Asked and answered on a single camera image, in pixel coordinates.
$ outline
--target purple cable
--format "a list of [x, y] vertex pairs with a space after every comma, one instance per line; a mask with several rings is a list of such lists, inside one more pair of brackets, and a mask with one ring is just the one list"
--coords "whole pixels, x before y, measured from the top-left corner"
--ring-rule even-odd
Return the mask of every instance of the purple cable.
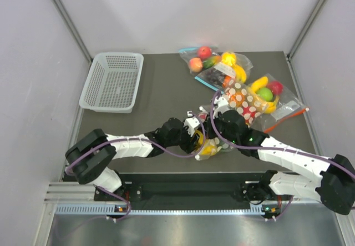
[[202, 151], [202, 148], [204, 147], [204, 144], [205, 144], [205, 141], [206, 141], [206, 131], [205, 131], [205, 127], [204, 127], [204, 124], [203, 122], [201, 121], [201, 119], [195, 114], [195, 113], [192, 113], [194, 117], [197, 118], [197, 120], [200, 122], [200, 125], [201, 125], [201, 128], [202, 128], [202, 133], [204, 135], [204, 140], [202, 141], [202, 145], [200, 147], [200, 149], [195, 152], [195, 153], [191, 153], [191, 154], [188, 154], [188, 155], [180, 155], [180, 154], [177, 154], [177, 153], [173, 153], [167, 149], [165, 149], [164, 147], [160, 146], [159, 144], [157, 144], [156, 142], [152, 142], [151, 140], [148, 140], [148, 139], [141, 139], [141, 138], [130, 138], [130, 139], [112, 139], [112, 140], [109, 140], [107, 142], [104, 142], [94, 148], [92, 148], [91, 150], [89, 150], [88, 152], [84, 153], [82, 156], [80, 156], [77, 160], [75, 160], [73, 163], [71, 163], [66, 169], [65, 169], [65, 172], [68, 174], [68, 175], [73, 175], [72, 173], [72, 169], [75, 165], [77, 165], [81, 160], [83, 160], [84, 158], [86, 158], [87, 156], [89, 156], [90, 154], [92, 154], [93, 152], [97, 151], [98, 149], [110, 144], [110, 143], [115, 143], [115, 142], [126, 142], [127, 140], [141, 140], [142, 142], [148, 142], [148, 143], [151, 143], [153, 144], [154, 146], [158, 147], [159, 149], [165, 151], [166, 153], [169, 153], [173, 156], [176, 156], [176, 157], [179, 157], [179, 158], [190, 158], [190, 157], [194, 157], [195, 155], [197, 155], [200, 151]]
[[218, 132], [217, 128], [216, 128], [216, 125], [215, 125], [215, 122], [214, 122], [214, 119], [213, 119], [213, 108], [214, 108], [214, 101], [217, 97], [219, 97], [220, 95], [220, 91], [217, 91], [215, 93], [215, 95], [213, 96], [212, 98], [212, 102], [211, 102], [211, 111], [210, 111], [210, 117], [211, 117], [211, 124], [212, 124], [212, 128], [213, 130], [215, 131], [216, 135], [222, 140], [224, 141], [225, 143], [227, 143], [229, 146], [232, 146], [234, 148], [237, 148], [237, 149], [246, 149], [246, 150], [280, 150], [280, 151], [285, 151], [285, 152], [289, 152], [289, 153], [296, 153], [296, 154], [299, 154], [299, 155], [303, 155], [303, 156], [306, 156], [306, 157], [310, 157], [310, 158], [313, 158], [313, 159], [316, 159], [316, 160], [320, 160], [320, 161], [323, 161], [323, 162], [326, 162], [326, 163], [329, 163], [337, 168], [339, 168], [341, 171], [345, 172], [346, 174], [348, 174], [352, 179], [355, 180], [355, 174], [353, 174], [352, 172], [350, 172], [348, 169], [346, 169], [345, 167], [342, 167], [341, 165], [337, 164], [336, 162], [332, 161], [332, 160], [329, 160], [329, 159], [326, 159], [326, 158], [323, 158], [323, 157], [320, 157], [316, 154], [312, 154], [312, 153], [306, 153], [306, 152], [299, 152], [297, 150], [292, 150], [292, 149], [284, 149], [284, 148], [279, 148], [279, 147], [262, 147], [262, 146], [241, 146], [241, 145], [237, 145], [237, 144], [234, 144], [233, 142], [230, 142], [229, 140], [225, 139], [222, 137], [222, 135]]
[[[100, 189], [102, 192], [106, 192], [107, 194], [121, 200], [122, 202], [125, 202], [125, 204], [127, 205], [127, 212], [124, 216], [122, 216], [121, 218], [116, 218], [116, 221], [121, 221], [125, 218], [128, 217], [128, 214], [131, 212], [131, 204], [124, 198], [112, 193], [112, 192], [109, 192], [108, 190], [100, 187], [100, 186], [96, 186], [98, 189]], [[103, 215], [97, 215], [97, 216], [94, 216], [94, 217], [91, 217], [89, 218], [88, 220], [85, 220], [84, 222], [82, 222], [80, 225], [78, 225], [76, 228], [74, 228], [72, 231], [70, 231], [67, 235], [65, 235], [64, 237], [61, 237], [58, 233], [58, 226], [57, 226], [57, 221], [55, 220], [54, 222], [54, 232], [55, 232], [55, 236], [60, 240], [60, 241], [63, 241], [63, 240], [66, 240], [69, 236], [73, 235], [74, 232], [76, 232], [79, 228], [81, 228], [83, 225], [89, 223], [90, 221], [92, 220], [95, 220], [95, 219], [99, 219], [99, 218], [106, 218], [106, 216], [103, 216]]]
[[292, 203], [292, 200], [293, 200], [293, 196], [289, 199], [289, 201], [286, 204], [284, 210], [278, 216], [276, 216], [275, 218], [265, 219], [265, 222], [272, 221], [272, 220], [276, 221], [279, 218], [281, 218], [284, 215], [285, 211], [290, 207], [290, 205]]

